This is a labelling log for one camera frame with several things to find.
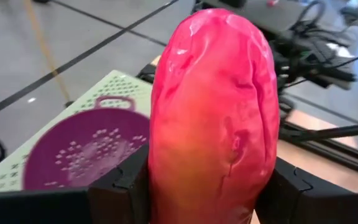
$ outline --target gray floor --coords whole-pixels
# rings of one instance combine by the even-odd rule
[[[135,75],[163,50],[161,44],[142,36],[168,42],[176,26],[190,13],[193,6],[193,0],[179,0],[135,26],[132,33],[123,33],[120,27],[130,26],[169,0],[59,1],[104,22],[55,2],[47,5],[34,4],[57,66],[65,65],[95,45],[109,40],[99,50],[81,58],[83,60],[61,74],[73,99],[81,96],[113,69]],[[0,106],[6,98],[48,73],[23,1],[0,0]],[[289,92],[301,98],[295,99],[299,102],[299,109],[314,116],[340,126],[358,122],[358,83],[351,91],[335,87],[322,91],[313,84],[304,83],[294,86]],[[351,119],[343,119],[324,108],[311,106],[308,101]],[[57,84],[50,80],[1,110],[0,139],[9,153],[59,114],[64,109],[64,103]]]

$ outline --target wooden surface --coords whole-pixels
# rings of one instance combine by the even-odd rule
[[[151,64],[157,66],[159,60],[160,56],[154,59]],[[298,110],[295,110],[291,114],[288,121],[306,129],[319,130],[335,127],[333,124]],[[352,137],[338,138],[335,140],[345,145],[357,148],[357,143]],[[358,193],[358,172],[354,170],[313,154],[312,152],[296,147],[285,141],[278,141],[277,156],[317,177]],[[255,212],[251,224],[259,224]]]

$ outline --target floor tile line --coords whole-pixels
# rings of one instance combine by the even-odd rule
[[[138,21],[135,21],[131,25],[121,29],[119,32],[113,34],[112,36],[110,36],[107,39],[105,39],[104,41],[98,43],[97,45],[95,45],[91,49],[87,50],[86,52],[83,52],[79,56],[75,57],[74,59],[70,60],[69,62],[67,62],[67,63],[63,64],[62,66],[60,66],[59,68],[57,68],[57,72],[59,74],[61,74],[62,72],[68,70],[72,66],[76,65],[78,62],[84,60],[85,58],[87,58],[91,54],[95,53],[97,50],[99,50],[102,47],[108,45],[112,41],[116,40],[118,37],[122,36],[123,34],[125,34],[128,31],[130,31],[131,29],[135,28],[136,26],[138,26],[139,24],[143,23],[147,19],[150,19],[152,16],[158,14],[159,12],[161,12],[164,9],[166,9],[168,6],[171,6],[173,3],[177,2],[177,1],[178,0],[172,0],[171,2],[166,3],[165,5],[159,7],[158,9],[154,10],[153,12],[151,12],[148,15],[146,15],[145,17],[139,19]],[[26,87],[24,87],[23,89],[21,89],[19,91],[17,91],[13,95],[7,97],[5,100],[0,101],[0,111],[3,110],[4,108],[8,107],[9,105],[15,103],[17,100],[21,99],[22,97],[26,96],[28,93],[36,90],[37,88],[39,88],[43,84],[47,83],[52,78],[53,78],[53,75],[50,72],[50,73],[44,75],[42,78],[38,79],[37,81],[31,83],[30,85],[27,85]]]
[[[354,124],[358,124],[358,120],[356,120],[354,118],[348,117],[348,116],[346,116],[346,115],[344,115],[342,113],[339,113],[337,111],[333,111],[331,109],[328,109],[328,108],[326,108],[324,106],[318,105],[317,103],[313,103],[312,101],[304,99],[304,98],[302,98],[300,96],[296,96],[296,95],[293,95],[293,94],[290,94],[290,93],[285,93],[285,95],[288,95],[289,97],[292,97],[292,98],[294,98],[296,100],[299,100],[300,102],[302,102],[304,104],[312,106],[312,107],[314,107],[316,109],[320,109],[320,110],[322,110],[322,111],[324,111],[326,113],[334,115],[334,116],[336,116],[338,118],[341,118],[341,119],[343,119],[345,121],[348,121],[348,122],[351,122],[351,123],[354,123]]]
[[[75,8],[75,7],[73,7],[73,6],[70,6],[70,5],[66,4],[66,3],[63,3],[63,2],[60,2],[60,1],[57,1],[57,0],[52,0],[52,2],[55,3],[55,4],[58,4],[59,6],[65,7],[65,8],[67,8],[67,9],[69,9],[69,10],[72,10],[72,11],[75,11],[75,12],[77,12],[77,13],[80,13],[80,14],[82,14],[82,15],[84,15],[84,16],[88,16],[88,17],[90,17],[90,18],[92,18],[92,19],[95,19],[95,20],[97,20],[97,21],[99,21],[99,22],[102,22],[102,23],[104,23],[104,24],[113,26],[113,27],[118,28],[118,29],[125,29],[125,27],[123,27],[123,26],[120,26],[120,25],[115,24],[115,23],[113,23],[113,22],[107,21],[107,20],[102,19],[102,18],[100,18],[100,17],[98,17],[98,16],[92,15],[92,14],[90,14],[90,13],[88,13],[88,12],[85,12],[85,11],[83,11],[83,10],[81,10],[81,9],[77,9],[77,8]],[[164,42],[162,42],[162,41],[160,41],[160,40],[157,40],[157,39],[155,39],[155,38],[153,38],[153,37],[149,37],[149,36],[147,36],[147,35],[138,33],[138,32],[133,31],[133,30],[129,30],[128,32],[131,33],[131,34],[134,34],[134,35],[136,35],[136,36],[138,36],[138,37],[141,37],[141,38],[143,38],[143,39],[147,39],[147,40],[149,40],[149,41],[151,41],[151,42],[153,42],[153,43],[155,43],[155,44],[158,44],[158,45],[161,45],[161,46],[164,46],[164,47],[167,46],[166,43],[164,43]]]

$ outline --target purple colander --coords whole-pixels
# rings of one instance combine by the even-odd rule
[[[102,108],[104,100],[129,102],[128,109]],[[86,186],[149,141],[149,119],[131,98],[100,96],[92,110],[56,124],[35,144],[24,170],[25,190]]]

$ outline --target red silicone object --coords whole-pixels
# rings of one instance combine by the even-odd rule
[[[150,223],[248,223],[279,125],[261,31],[223,9],[185,19],[157,67],[150,125]]]

